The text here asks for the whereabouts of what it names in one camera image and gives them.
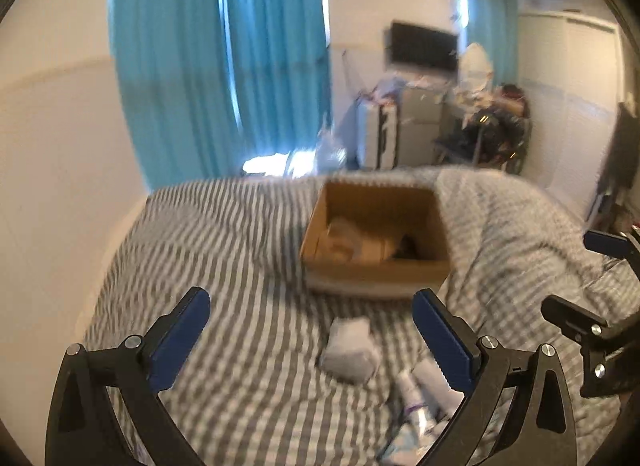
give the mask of white wardrobe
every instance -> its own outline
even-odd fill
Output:
[[[575,13],[521,14],[519,84],[532,132],[522,176],[587,219],[625,96],[620,30]]]

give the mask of television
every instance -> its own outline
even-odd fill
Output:
[[[456,72],[458,37],[410,23],[391,23],[391,62]]]

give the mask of open cardboard box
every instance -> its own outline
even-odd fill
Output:
[[[331,221],[343,218],[366,234],[366,258],[337,261],[319,244]],[[409,235],[420,259],[389,258],[390,247]],[[369,299],[411,299],[420,289],[437,292],[450,271],[438,200],[428,189],[329,181],[322,188],[300,249],[312,290]]]

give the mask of teal curtain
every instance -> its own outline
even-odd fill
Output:
[[[468,0],[467,44],[479,43],[494,65],[494,83],[518,81],[518,0]]]
[[[322,0],[223,0],[223,11],[251,156],[314,146],[330,109]]]
[[[109,0],[109,27],[148,186],[237,175],[245,157],[218,0]]]

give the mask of mattress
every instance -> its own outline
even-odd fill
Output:
[[[578,346],[540,315],[557,294],[617,321],[640,308],[625,262],[582,246],[580,226],[524,180],[437,168],[353,174],[434,189],[454,272],[439,292],[454,315],[506,347],[552,343],[566,375],[578,462],[600,445],[617,398],[582,399]],[[428,350],[408,305],[310,293],[298,250],[322,178],[187,183],[152,194],[117,251],[85,337],[88,349],[144,333],[192,286],[209,291],[211,316],[174,387],[160,398],[208,465],[373,465],[398,430],[394,377]],[[335,317],[366,316],[383,363],[366,386],[316,366]],[[132,449],[144,449],[119,396]],[[503,395],[476,458],[506,416]]]

